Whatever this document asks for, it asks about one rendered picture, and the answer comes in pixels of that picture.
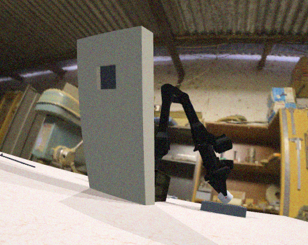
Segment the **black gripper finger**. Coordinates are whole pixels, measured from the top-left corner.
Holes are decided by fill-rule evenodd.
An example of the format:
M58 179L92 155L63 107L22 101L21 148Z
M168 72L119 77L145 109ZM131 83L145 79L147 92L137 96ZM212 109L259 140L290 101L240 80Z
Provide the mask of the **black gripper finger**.
M212 181L208 182L208 184L210 184L211 187L213 187L214 190L216 190L218 192L218 194L221 192L221 191L219 191L219 189L216 187L216 185Z
M218 180L212 181L224 196L227 196L227 185L226 185L227 177L228 177L228 175L226 175L226 176L224 176L224 177L222 177Z

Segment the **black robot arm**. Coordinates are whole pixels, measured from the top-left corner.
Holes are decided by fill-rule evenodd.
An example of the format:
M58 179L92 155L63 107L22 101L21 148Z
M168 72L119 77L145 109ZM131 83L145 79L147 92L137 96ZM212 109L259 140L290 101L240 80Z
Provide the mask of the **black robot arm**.
M155 169L160 169L162 157L170 150L171 136L167 136L167 130L169 124L170 106L172 102L182 104L191 127L192 140L196 143L194 152L199 151L202 160L215 156L215 152L219 154L233 148L231 139L225 134L216 137L207 131L198 119L188 94L167 83L161 86L161 95L162 107L160 112L160 121L158 133L154 140ZM227 166L230 170L232 170L234 168L234 161L219 159L218 165L219 168Z

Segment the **white cylinder with two slots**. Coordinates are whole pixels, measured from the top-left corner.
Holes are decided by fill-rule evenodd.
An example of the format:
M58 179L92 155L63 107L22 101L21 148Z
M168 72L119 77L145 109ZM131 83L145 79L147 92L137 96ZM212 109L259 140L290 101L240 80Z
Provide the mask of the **white cylinder with two slots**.
M233 195L227 191L227 196L224 196L221 192L218 195L218 198L226 205L229 201L232 200Z

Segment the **grey panel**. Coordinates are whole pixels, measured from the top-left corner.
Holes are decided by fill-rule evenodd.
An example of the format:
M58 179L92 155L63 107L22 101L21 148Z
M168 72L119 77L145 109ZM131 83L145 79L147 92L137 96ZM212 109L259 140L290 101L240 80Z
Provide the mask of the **grey panel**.
M143 26L77 39L89 188L155 204L153 33Z

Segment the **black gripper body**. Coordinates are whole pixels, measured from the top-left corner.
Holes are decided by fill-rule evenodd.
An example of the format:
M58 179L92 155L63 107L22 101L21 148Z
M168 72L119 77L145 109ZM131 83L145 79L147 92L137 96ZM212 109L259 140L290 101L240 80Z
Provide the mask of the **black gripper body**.
M207 175L204 177L205 182L208 180L218 180L231 173L230 168L227 166L219 168L218 160L219 157L216 155L203 160L203 166L205 166L205 169L207 170Z

